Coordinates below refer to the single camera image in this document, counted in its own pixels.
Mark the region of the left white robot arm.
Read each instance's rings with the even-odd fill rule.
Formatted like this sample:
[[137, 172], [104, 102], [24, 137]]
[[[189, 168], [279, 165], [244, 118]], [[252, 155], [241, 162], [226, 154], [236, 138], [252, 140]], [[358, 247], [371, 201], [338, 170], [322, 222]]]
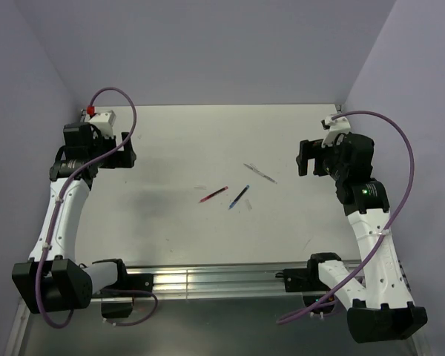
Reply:
[[75, 246], [82, 209], [99, 169], [134, 166], [131, 135], [123, 132], [117, 144], [115, 136], [104, 136], [89, 122], [68, 124], [63, 135], [65, 143], [50, 168], [50, 201], [42, 231], [28, 260], [12, 270], [12, 280], [34, 314], [84, 309], [102, 289], [121, 296], [130, 286], [121, 259], [82, 268]]

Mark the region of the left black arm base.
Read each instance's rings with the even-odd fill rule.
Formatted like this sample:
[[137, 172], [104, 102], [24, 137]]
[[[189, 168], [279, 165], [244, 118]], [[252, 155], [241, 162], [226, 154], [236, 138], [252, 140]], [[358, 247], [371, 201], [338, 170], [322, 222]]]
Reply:
[[117, 322], [126, 320], [134, 311], [138, 298], [154, 302], [150, 313], [153, 314], [158, 304], [153, 293], [153, 286], [153, 274], [128, 274], [123, 281], [104, 287], [96, 297], [102, 299], [129, 298], [130, 300], [128, 302], [101, 302], [101, 316]]

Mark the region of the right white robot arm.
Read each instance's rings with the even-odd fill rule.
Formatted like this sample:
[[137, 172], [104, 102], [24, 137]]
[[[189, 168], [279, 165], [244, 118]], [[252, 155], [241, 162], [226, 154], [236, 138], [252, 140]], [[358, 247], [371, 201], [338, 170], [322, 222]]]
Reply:
[[353, 229], [364, 281], [352, 278], [335, 292], [347, 310], [347, 323], [357, 343], [405, 340], [427, 323], [425, 308], [416, 306], [398, 264], [387, 223], [389, 200], [383, 184], [371, 176], [375, 143], [367, 136], [339, 133], [332, 145], [322, 140], [300, 142], [298, 174], [329, 175]]

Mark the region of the red pen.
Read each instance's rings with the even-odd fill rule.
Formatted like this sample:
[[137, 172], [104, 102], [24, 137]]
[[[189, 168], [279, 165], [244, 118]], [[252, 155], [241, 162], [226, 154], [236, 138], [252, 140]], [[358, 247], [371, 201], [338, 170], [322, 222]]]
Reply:
[[199, 200], [198, 203], [202, 203], [202, 202], [206, 202], [207, 200], [212, 199], [213, 197], [215, 197], [218, 194], [221, 194], [222, 192], [228, 190], [228, 186], [224, 186], [222, 188], [220, 188], [219, 190], [210, 193], [209, 195], [207, 195], [206, 197], [203, 197], [202, 199]]

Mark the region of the blue pen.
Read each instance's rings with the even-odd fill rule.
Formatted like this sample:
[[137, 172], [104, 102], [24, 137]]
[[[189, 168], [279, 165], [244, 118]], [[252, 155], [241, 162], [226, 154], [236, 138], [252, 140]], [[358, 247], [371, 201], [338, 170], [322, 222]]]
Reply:
[[234, 200], [230, 203], [228, 210], [231, 210], [242, 198], [242, 196], [247, 192], [247, 190], [250, 188], [250, 185], [246, 185], [243, 190], [234, 198]]

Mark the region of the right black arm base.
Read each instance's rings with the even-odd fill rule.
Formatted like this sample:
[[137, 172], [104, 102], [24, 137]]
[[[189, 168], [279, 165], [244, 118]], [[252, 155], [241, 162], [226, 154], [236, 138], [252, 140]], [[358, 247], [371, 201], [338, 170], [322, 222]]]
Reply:
[[[330, 290], [317, 277], [313, 277], [307, 268], [285, 268], [282, 271], [278, 271], [275, 277], [283, 281], [286, 293], [301, 293], [305, 306], [316, 303]], [[321, 312], [329, 314], [338, 307], [345, 308], [341, 301], [333, 295], [324, 301], [322, 306], [314, 309], [313, 312], [315, 314], [320, 314]]]

